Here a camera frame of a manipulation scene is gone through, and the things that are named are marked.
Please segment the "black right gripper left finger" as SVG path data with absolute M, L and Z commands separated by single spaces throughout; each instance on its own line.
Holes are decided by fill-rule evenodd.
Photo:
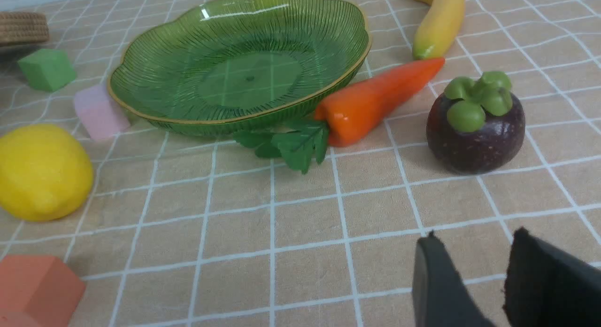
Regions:
M 412 301 L 417 327 L 494 326 L 479 310 L 433 231 L 416 241 Z

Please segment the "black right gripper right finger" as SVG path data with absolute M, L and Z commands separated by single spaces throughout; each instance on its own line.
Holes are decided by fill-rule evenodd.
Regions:
M 515 230 L 503 310 L 512 327 L 598 327 L 601 272 L 529 233 Z

